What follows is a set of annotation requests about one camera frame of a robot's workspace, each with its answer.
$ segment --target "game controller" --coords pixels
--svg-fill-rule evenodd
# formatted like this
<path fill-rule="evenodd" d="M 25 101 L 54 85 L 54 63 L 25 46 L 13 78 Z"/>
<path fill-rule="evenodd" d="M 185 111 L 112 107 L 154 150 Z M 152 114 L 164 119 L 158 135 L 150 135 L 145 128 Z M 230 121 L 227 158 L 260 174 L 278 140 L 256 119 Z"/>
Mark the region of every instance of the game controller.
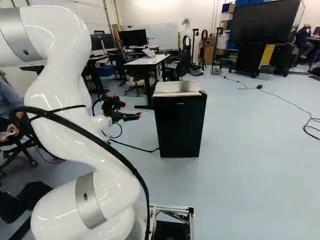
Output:
<path fill-rule="evenodd" d="M 0 140 L 5 140 L 5 139 L 9 138 L 10 136 L 14 136 L 14 135 L 16 135 L 15 130 L 1 131 L 0 132 Z"/>

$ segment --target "person's hand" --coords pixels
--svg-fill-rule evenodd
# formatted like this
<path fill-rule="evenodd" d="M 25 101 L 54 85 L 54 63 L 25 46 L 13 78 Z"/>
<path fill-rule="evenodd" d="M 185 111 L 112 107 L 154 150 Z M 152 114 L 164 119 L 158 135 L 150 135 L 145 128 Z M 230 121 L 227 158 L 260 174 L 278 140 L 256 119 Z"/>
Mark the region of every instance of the person's hand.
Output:
<path fill-rule="evenodd" d="M 16 125 L 14 125 L 13 123 L 11 123 L 7 128 L 6 131 L 10 132 L 10 130 L 14 130 L 15 131 L 15 136 L 19 135 L 19 129 L 16 127 Z"/>
<path fill-rule="evenodd" d="M 0 139 L 0 143 L 5 143 L 6 141 L 8 141 L 8 138 Z"/>

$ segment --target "chair wheel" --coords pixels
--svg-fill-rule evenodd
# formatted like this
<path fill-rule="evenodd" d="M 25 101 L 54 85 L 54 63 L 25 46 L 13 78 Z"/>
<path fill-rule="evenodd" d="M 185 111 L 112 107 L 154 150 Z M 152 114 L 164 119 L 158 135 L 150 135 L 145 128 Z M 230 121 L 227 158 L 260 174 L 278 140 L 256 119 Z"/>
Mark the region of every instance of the chair wheel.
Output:
<path fill-rule="evenodd" d="M 31 164 L 32 167 L 38 166 L 38 163 L 36 161 L 31 161 L 30 164 Z"/>
<path fill-rule="evenodd" d="M 7 159 L 10 157 L 10 154 L 8 152 L 3 152 L 3 157 Z"/>

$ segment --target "silver metal ring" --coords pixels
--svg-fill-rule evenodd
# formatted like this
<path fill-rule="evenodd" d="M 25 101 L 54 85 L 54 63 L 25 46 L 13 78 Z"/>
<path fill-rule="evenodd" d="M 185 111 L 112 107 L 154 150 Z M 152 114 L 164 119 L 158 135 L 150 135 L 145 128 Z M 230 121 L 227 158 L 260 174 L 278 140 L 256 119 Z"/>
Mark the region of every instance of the silver metal ring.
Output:
<path fill-rule="evenodd" d="M 24 62 L 44 59 L 32 45 L 22 23 L 20 8 L 0 8 L 0 31 L 14 54 Z"/>
<path fill-rule="evenodd" d="M 93 172 L 77 179 L 75 201 L 82 221 L 88 229 L 92 230 L 107 221 L 98 204 Z"/>

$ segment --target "large monitor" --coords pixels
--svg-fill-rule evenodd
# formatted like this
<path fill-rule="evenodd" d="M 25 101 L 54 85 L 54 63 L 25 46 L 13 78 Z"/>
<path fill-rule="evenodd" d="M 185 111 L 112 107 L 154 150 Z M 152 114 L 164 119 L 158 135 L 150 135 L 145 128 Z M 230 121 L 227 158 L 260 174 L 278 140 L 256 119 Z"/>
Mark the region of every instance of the large monitor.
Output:
<path fill-rule="evenodd" d="M 317 26 L 313 32 L 313 35 L 320 35 L 320 26 Z"/>
<path fill-rule="evenodd" d="M 230 41 L 285 44 L 293 41 L 305 6 L 301 0 L 278 0 L 235 8 Z"/>
<path fill-rule="evenodd" d="M 123 46 L 144 46 L 148 44 L 147 34 L 145 29 L 119 31 L 119 38 L 123 42 Z"/>
<path fill-rule="evenodd" d="M 115 48 L 115 41 L 112 34 L 91 34 L 91 50 L 102 50 L 103 46 L 101 41 L 103 41 L 103 45 L 105 49 L 113 49 Z"/>

